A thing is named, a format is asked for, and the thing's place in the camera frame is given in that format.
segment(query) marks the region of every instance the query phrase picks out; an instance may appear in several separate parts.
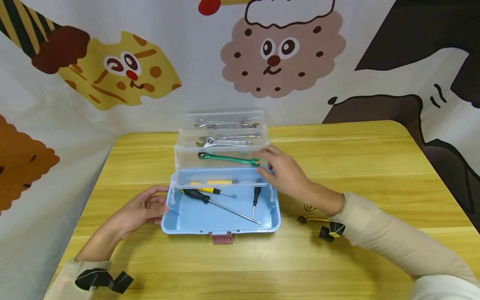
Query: toolbox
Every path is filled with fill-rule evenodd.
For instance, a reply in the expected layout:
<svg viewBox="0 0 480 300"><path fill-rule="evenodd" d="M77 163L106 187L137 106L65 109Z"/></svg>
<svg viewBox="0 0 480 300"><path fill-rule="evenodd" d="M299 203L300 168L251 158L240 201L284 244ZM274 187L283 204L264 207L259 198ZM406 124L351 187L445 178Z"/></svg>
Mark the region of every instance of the toolbox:
<svg viewBox="0 0 480 300"><path fill-rule="evenodd" d="M210 235L214 244L233 243L233 234L278 230L277 191L256 171L268 163L252 155L267 145L262 110L185 114L174 147L175 173L166 203L170 210L162 218L162 230ZM210 200L192 198L192 189Z"/></svg>

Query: wood grain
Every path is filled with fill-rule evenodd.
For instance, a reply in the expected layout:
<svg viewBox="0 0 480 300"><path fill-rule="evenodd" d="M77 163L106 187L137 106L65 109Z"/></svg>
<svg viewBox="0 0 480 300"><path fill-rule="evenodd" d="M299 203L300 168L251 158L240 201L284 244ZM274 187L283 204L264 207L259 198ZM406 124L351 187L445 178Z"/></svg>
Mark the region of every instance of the wood grain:
<svg viewBox="0 0 480 300"><path fill-rule="evenodd" d="M456 251L480 275L480 237L408 132L392 121L273 127L271 142L291 154L315 182L364 196ZM176 133L119 138L85 207L57 272L90 235L138 192L168 184ZM233 245L207 236L167 236L144 226L115 250L111 273L135 278L122 295L97 299L269 300L406 299L409 277L346 239L318 238L321 217L280 196L274 234L236 235Z"/></svg>

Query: backdrop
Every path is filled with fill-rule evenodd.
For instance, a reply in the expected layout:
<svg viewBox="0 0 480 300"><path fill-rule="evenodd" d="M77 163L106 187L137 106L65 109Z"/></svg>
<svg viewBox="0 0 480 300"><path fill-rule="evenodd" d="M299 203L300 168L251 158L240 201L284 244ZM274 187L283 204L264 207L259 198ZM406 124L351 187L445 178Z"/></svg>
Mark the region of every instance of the backdrop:
<svg viewBox="0 0 480 300"><path fill-rule="evenodd" d="M476 0L0 0L0 31L1 295L42 298L116 138L188 112L398 121L480 228Z"/></svg>

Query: beige sleeve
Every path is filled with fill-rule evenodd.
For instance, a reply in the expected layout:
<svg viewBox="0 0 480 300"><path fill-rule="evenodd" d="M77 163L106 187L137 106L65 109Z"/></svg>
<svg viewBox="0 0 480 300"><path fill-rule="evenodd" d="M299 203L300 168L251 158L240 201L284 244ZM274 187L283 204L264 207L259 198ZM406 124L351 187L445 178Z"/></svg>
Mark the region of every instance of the beige sleeve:
<svg viewBox="0 0 480 300"><path fill-rule="evenodd" d="M344 193L343 210L330 219L345 224L353 246L372 250L410 276L450 275L480 286L467 264L428 234L379 209L371 201Z"/></svg>
<svg viewBox="0 0 480 300"><path fill-rule="evenodd" d="M90 300L93 290L85 291L75 285L77 277L85 270L110 269L111 262L76 262L69 260L52 283L43 300Z"/></svg>

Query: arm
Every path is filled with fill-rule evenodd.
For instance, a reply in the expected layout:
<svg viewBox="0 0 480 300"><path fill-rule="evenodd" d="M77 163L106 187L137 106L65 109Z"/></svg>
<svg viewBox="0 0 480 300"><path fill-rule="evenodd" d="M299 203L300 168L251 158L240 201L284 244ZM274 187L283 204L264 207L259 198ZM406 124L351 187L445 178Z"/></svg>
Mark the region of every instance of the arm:
<svg viewBox="0 0 480 300"><path fill-rule="evenodd" d="M74 260L68 261L47 290L44 300L90 300L93 290L84 291L75 285L77 277L85 270L110 269L109 261L120 241L129 237L146 223L160 224L161 217L168 211L166 199L156 196L167 192L168 187L153 186L136 195L124 207L114 213L90 237Z"/></svg>
<svg viewBox="0 0 480 300"><path fill-rule="evenodd" d="M386 214L373 202L311 182L291 157L274 146L255 155L271 164L274 175L258 169L269 183L322 210L331 220L345 224L344 236L352 245L376 252L414 279L450 275L479 286L470 268L453 251L426 233Z"/></svg>

